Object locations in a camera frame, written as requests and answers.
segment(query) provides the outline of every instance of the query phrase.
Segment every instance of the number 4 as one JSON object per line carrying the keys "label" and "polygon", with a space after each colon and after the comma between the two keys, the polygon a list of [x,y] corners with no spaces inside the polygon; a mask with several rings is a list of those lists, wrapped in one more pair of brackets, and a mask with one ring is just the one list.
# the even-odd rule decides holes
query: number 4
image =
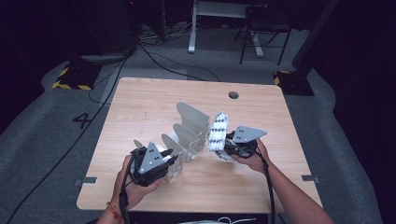
{"label": "number 4", "polygon": [[88,119],[89,114],[87,113],[83,113],[82,115],[76,117],[75,119],[73,119],[73,121],[75,122],[81,122],[81,127],[80,129],[83,129],[85,126],[86,122],[91,122],[91,119]]}

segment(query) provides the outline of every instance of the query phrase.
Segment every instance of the hole in table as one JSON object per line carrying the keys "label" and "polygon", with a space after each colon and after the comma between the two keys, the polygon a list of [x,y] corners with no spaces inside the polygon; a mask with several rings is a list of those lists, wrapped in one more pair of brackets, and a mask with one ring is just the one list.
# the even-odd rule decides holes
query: hole in table
{"label": "hole in table", "polygon": [[239,94],[238,94],[238,92],[236,92],[236,91],[230,91],[230,92],[228,92],[228,96],[229,96],[231,99],[238,99]]}

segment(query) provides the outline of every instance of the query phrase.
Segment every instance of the chair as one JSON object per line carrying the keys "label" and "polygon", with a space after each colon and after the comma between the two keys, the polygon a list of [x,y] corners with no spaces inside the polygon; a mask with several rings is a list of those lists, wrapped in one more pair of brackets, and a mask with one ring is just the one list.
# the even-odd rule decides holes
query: chair
{"label": "chair", "polygon": [[274,38],[280,34],[287,34],[285,43],[283,47],[271,47],[266,46],[267,48],[282,48],[282,51],[279,56],[279,60],[277,61],[277,65],[280,65],[280,61],[282,60],[283,53],[285,52],[285,48],[288,44],[288,40],[290,37],[291,27],[286,18],[283,10],[278,3],[281,0],[275,0],[271,2],[263,2],[263,1],[252,1],[251,7],[247,7],[245,10],[246,19],[245,24],[239,29],[238,33],[234,41],[238,38],[243,28],[246,27],[245,31],[245,39],[244,46],[242,47],[241,59],[239,63],[241,64],[244,59],[245,47],[247,46],[247,39],[249,34],[274,34],[274,36],[267,42],[267,45],[270,44]]}

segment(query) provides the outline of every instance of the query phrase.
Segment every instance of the triangular metal plate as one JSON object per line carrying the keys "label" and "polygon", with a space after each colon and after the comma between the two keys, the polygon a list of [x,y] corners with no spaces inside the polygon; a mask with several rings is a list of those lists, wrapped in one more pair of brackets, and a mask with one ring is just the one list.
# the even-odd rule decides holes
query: triangular metal plate
{"label": "triangular metal plate", "polygon": [[139,173],[144,174],[161,164],[163,164],[163,155],[161,155],[155,144],[150,142],[146,150],[145,158],[143,158],[143,162],[140,166]]}
{"label": "triangular metal plate", "polygon": [[246,126],[238,126],[236,128],[235,134],[233,135],[233,141],[235,143],[247,143],[266,134],[267,131],[265,130],[249,128]]}

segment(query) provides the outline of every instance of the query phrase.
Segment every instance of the black cable on floor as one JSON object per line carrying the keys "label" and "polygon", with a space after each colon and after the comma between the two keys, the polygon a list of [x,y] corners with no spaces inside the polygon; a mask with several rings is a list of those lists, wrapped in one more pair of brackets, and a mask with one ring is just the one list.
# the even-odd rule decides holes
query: black cable on floor
{"label": "black cable on floor", "polygon": [[[116,68],[117,68],[119,65],[120,65],[120,63],[117,63],[116,66],[114,66],[113,71],[112,71],[109,75],[107,75],[107,76],[105,76],[104,78],[102,78],[102,80],[100,80],[100,81],[98,81],[97,83],[95,83],[95,85],[93,85],[93,87],[96,87],[97,85],[99,85],[100,83],[102,83],[103,81],[105,81],[106,79],[108,79],[109,77],[111,77],[111,76],[114,74],[114,72],[116,71]],[[90,100],[91,100],[92,102],[94,102],[94,103],[100,104],[100,103],[101,103],[100,101],[95,101],[95,100],[93,100],[93,99],[91,98],[91,92],[92,92],[92,90],[90,90],[90,91],[88,92],[88,97],[90,98]]]}
{"label": "black cable on floor", "polygon": [[[127,61],[128,58],[126,58],[120,67],[119,72],[117,73],[117,77],[116,80],[119,78],[120,76],[120,71],[122,69],[122,67],[124,66],[125,62]],[[66,150],[66,152],[62,155],[62,157],[55,163],[54,166],[52,166],[52,168],[47,172],[46,175],[44,175],[43,178],[41,178],[40,181],[38,181],[38,183],[29,191],[29,193],[26,194],[26,196],[20,201],[20,203],[17,205],[17,207],[14,209],[14,211],[12,212],[12,214],[9,216],[7,224],[9,224],[12,220],[12,218],[15,217],[15,215],[17,214],[18,210],[21,208],[21,206],[23,205],[23,203],[32,195],[32,193],[50,176],[50,174],[52,174],[52,172],[58,167],[58,165],[64,160],[64,158],[70,153],[70,151],[74,148],[74,146],[78,143],[78,141],[81,139],[81,137],[84,135],[85,132],[87,132],[88,128],[90,128],[91,124],[93,123],[93,121],[96,119],[96,117],[98,116],[98,114],[102,111],[103,107],[105,106],[106,102],[108,101],[108,99],[110,98],[111,92],[114,91],[114,88],[116,87],[116,82],[114,82],[113,87],[110,90],[110,93],[108,94],[107,98],[105,99],[104,103],[101,105],[101,107],[96,111],[96,113],[93,115],[93,118],[91,120],[91,122],[89,122],[87,124],[87,126],[84,128],[84,130],[82,130],[81,134],[78,136],[78,138],[74,141],[74,143],[72,144],[72,146]]]}
{"label": "black cable on floor", "polygon": [[160,57],[162,57],[162,58],[164,58],[164,59],[166,59],[166,60],[169,60],[169,61],[171,61],[172,63],[178,64],[178,65],[182,65],[182,66],[186,66],[186,67],[192,67],[192,68],[199,68],[199,69],[206,70],[207,72],[209,72],[210,74],[212,74],[212,76],[215,77],[216,80],[217,80],[218,82],[221,82],[220,79],[219,79],[212,71],[210,71],[210,70],[207,69],[207,68],[199,67],[199,66],[193,66],[193,65],[184,64],[184,63],[177,63],[177,62],[173,61],[173,60],[170,59],[170,58],[166,58],[165,56],[162,56],[162,55],[159,54],[159,53],[153,53],[153,52],[149,52],[149,51],[148,51],[148,53],[149,53],[149,54],[158,55],[158,56],[160,56]]}
{"label": "black cable on floor", "polygon": [[[141,37],[139,43],[146,46],[146,47],[156,47],[156,46],[161,46],[171,40],[177,40],[180,39],[181,37],[183,37],[184,35],[188,35],[187,32],[189,31],[187,28],[192,24],[192,22],[186,24],[185,26],[181,27],[180,29],[178,29],[177,31],[174,31],[174,27],[171,28],[171,31],[168,32],[165,37],[165,41],[161,41],[160,38],[155,35],[155,34],[151,34],[150,31],[148,31],[147,36]],[[155,42],[154,43],[148,43],[145,42],[143,40],[145,39],[153,39],[155,38]]]}
{"label": "black cable on floor", "polygon": [[139,44],[139,46],[140,46],[140,48],[141,48],[143,51],[145,51],[145,53],[150,57],[150,59],[151,59],[152,61],[154,61],[158,66],[160,66],[162,69],[164,69],[164,70],[166,70],[166,71],[168,71],[168,72],[170,72],[170,73],[175,73],[175,74],[181,75],[181,76],[183,76],[183,77],[191,77],[191,78],[196,78],[196,79],[201,80],[201,81],[207,81],[207,80],[205,80],[205,79],[203,79],[203,78],[195,77],[195,76],[190,76],[190,75],[182,74],[182,73],[179,73],[179,72],[175,72],[175,71],[172,71],[172,70],[170,70],[170,69],[168,69],[168,68],[162,66],[162,65],[159,64],[157,61],[155,61],[155,59],[149,54],[149,52],[143,47],[143,45]]}

